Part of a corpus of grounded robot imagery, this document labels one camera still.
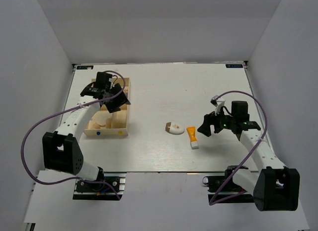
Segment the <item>beige makeup sponge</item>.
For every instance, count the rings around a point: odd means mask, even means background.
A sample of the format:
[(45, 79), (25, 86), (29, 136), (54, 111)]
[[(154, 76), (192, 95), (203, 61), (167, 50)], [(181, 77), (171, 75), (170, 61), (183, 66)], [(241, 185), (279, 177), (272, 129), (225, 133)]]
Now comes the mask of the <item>beige makeup sponge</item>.
[(92, 128), (93, 129), (100, 129), (100, 125), (97, 123), (93, 123)]
[(107, 118), (106, 119), (105, 128), (107, 128), (107, 129), (111, 129), (112, 128), (112, 119), (111, 118)]

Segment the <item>round beige powder puff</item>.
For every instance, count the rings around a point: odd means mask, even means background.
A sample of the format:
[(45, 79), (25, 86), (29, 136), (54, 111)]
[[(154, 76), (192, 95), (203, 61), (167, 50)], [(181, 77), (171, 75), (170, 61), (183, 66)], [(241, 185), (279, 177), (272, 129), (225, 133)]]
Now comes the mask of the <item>round beige powder puff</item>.
[(107, 118), (112, 118), (111, 114), (108, 113), (107, 111), (106, 112), (97, 112), (94, 117), (93, 117), (93, 123), (97, 123), (100, 125), (100, 129), (106, 129), (105, 128), (105, 121)]

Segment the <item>orange tube white cap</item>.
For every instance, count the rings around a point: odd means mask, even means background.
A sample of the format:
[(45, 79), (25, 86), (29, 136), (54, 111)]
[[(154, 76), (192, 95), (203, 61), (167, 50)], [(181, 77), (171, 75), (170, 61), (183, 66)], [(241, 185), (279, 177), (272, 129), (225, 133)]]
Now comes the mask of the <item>orange tube white cap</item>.
[(187, 130), (189, 138), (190, 138), (190, 146), (191, 146), (191, 148), (192, 149), (198, 149), (199, 148), (199, 144), (198, 144), (198, 141), (197, 141), (196, 135), (195, 135), (195, 132), (196, 132), (195, 127), (187, 127), (186, 130)]

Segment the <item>white bottle gold cap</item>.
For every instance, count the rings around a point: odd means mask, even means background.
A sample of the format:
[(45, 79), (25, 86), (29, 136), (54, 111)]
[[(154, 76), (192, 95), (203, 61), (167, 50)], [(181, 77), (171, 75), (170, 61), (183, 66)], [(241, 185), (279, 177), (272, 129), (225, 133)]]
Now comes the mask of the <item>white bottle gold cap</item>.
[(175, 121), (167, 122), (165, 125), (165, 131), (172, 135), (181, 135), (184, 133), (184, 126)]

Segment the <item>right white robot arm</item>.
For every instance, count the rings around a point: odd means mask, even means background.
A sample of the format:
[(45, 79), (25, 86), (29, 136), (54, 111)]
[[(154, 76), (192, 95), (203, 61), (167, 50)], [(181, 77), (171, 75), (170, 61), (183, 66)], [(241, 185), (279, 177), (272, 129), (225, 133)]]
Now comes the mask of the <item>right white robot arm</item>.
[(298, 208), (300, 174), (295, 168), (288, 168), (264, 141), (261, 128), (250, 121), (248, 103), (233, 101), (232, 110), (227, 108), (222, 98), (211, 100), (215, 111), (204, 116), (198, 132), (209, 137), (223, 129), (230, 130), (247, 149), (248, 156), (254, 161), (258, 173), (252, 173), (244, 165), (230, 165), (224, 176), (217, 180), (204, 177), (203, 183), (209, 187), (213, 196), (209, 200), (214, 205), (227, 200), (220, 198), (223, 189), (233, 192), (229, 198), (235, 198), (246, 192), (253, 198), (259, 211), (295, 211)]

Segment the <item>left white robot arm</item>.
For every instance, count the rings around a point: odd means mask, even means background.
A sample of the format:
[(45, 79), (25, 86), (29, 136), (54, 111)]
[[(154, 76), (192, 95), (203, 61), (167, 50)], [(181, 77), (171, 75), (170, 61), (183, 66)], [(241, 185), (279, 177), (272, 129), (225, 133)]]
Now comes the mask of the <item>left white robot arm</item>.
[(83, 179), (95, 191), (105, 185), (101, 167), (84, 160), (79, 140), (93, 115), (105, 106), (109, 113), (120, 111), (130, 101), (124, 93), (124, 85), (113, 83), (115, 71), (98, 72), (94, 82), (80, 93), (77, 107), (54, 132), (46, 132), (42, 138), (44, 166), (47, 169), (68, 173)]

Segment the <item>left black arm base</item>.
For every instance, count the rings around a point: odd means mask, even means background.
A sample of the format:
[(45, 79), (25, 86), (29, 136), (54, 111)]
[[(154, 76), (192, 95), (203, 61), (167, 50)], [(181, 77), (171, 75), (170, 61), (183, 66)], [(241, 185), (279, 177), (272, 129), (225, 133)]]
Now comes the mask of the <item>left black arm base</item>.
[(126, 173), (104, 173), (106, 184), (91, 184), (76, 180), (73, 200), (119, 201), (124, 193)]

